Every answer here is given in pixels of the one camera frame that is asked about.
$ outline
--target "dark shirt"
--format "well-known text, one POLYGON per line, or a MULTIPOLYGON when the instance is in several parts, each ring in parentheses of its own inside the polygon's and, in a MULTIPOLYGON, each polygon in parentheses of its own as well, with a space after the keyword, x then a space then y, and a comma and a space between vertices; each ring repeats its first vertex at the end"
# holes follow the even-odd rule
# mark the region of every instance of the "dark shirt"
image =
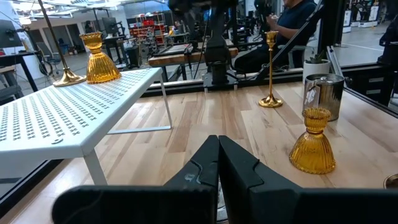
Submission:
MULTIPOLYGON (((310 15, 315 11, 317 5, 313 0, 303 0, 291 9, 286 9, 278 20, 278 25, 289 29, 300 29, 310 15)), ((317 26, 311 27, 311 35, 315 32, 317 26)), ((297 45, 306 45, 310 37, 301 36, 297 45)), ((276 45, 284 45, 289 41, 288 38, 278 34, 276 45)))

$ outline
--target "table leg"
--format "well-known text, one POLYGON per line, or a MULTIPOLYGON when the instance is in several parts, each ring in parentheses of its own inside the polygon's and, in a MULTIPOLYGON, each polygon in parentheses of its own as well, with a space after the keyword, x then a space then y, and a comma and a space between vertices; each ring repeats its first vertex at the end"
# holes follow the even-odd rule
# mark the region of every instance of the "table leg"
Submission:
POLYGON ((23 57, 21 57, 20 63, 22 65, 22 68, 24 69, 25 75, 27 80, 29 81, 30 86, 32 87, 33 91, 37 91, 37 86, 35 83, 35 80, 32 78, 32 75, 30 74, 29 69, 26 66, 25 60, 23 57))
POLYGON ((187 80, 187 71, 185 70, 185 64, 181 64, 182 80, 187 80))
POLYGON ((114 48, 116 49, 116 54, 118 55, 119 64, 122 64, 123 61, 122 61, 122 58, 120 57, 118 44, 116 44, 114 48))
MULTIPOLYGON (((8 86, 18 86, 17 80, 15 79, 14 74, 12 74, 12 72, 6 72, 6 73, 4 73, 4 77, 5 77, 6 80, 7 80, 8 86)), ((15 94, 15 97, 16 97, 17 99, 19 99, 19 98, 21 98, 21 97, 24 97, 24 94, 22 93, 22 91, 18 91, 18 92, 15 94)))
POLYGON ((170 113, 169 103, 167 102, 167 95, 166 95, 166 90, 164 88, 163 78, 160 77, 159 80, 160 80, 160 86, 162 87, 163 99, 164 99, 164 103, 166 105, 166 111, 167 111, 167 116, 169 117, 170 126, 115 130, 115 131, 108 132, 108 134, 138 133, 138 132, 162 131, 162 130, 172 129, 172 127, 173 127, 172 115, 170 113))
POLYGON ((111 60, 113 62, 112 53, 111 53, 111 49, 109 48, 109 44, 105 44, 105 48, 106 48, 106 52, 108 53, 108 56, 111 58, 111 60))
POLYGON ((101 168, 100 161, 98 160, 98 156, 95 153, 95 149, 93 149, 87 156, 84 157, 86 161, 86 165, 88 171, 90 172, 91 178, 94 181, 95 185, 107 185, 106 177, 101 168))
POLYGON ((163 82, 168 82, 169 78, 167 76, 166 66, 162 67, 162 70, 163 70, 163 73, 162 73, 163 82))

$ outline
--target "man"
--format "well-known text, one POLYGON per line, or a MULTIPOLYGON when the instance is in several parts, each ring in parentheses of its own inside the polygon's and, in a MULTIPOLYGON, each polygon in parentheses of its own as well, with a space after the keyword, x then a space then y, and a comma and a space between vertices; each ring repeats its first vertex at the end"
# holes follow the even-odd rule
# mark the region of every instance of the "man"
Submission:
MULTIPOLYGON (((278 31, 274 55, 279 51, 278 45, 285 45, 305 24, 308 17, 314 12, 316 4, 313 0, 284 0, 285 11, 276 21, 272 16, 266 17, 271 30, 278 31)), ((316 25, 310 27, 311 34, 316 31, 316 25)), ((298 40, 297 45, 306 45, 309 37, 303 37, 298 40)), ((235 61, 235 68, 239 72, 258 72, 262 64, 269 63, 268 45, 264 44, 256 50, 253 50, 235 61)), ((284 58, 284 64, 289 64, 287 55, 284 58)))

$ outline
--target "monitor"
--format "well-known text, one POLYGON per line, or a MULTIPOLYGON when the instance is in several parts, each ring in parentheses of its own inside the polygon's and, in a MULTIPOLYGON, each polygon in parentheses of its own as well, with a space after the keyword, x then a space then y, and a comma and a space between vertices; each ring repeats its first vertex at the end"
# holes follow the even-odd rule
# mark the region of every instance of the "monitor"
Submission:
POLYGON ((0 19, 0 48, 23 46, 11 21, 0 19))
POLYGON ((115 17, 103 17, 102 22, 107 34, 115 34, 118 32, 118 25, 116 24, 115 17))

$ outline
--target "black office chair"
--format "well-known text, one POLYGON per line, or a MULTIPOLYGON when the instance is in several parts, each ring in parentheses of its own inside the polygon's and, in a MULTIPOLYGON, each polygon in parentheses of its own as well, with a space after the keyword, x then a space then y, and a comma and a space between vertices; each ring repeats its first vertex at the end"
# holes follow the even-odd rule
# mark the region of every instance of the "black office chair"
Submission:
POLYGON ((47 47, 47 45, 43 42, 37 42, 36 43, 38 48, 43 54, 43 60, 45 63, 51 65, 51 70, 49 72, 49 75, 52 75, 54 72, 58 75, 59 72, 63 72, 62 69, 57 68, 57 65, 61 63, 61 56, 59 53, 51 53, 50 49, 47 47))

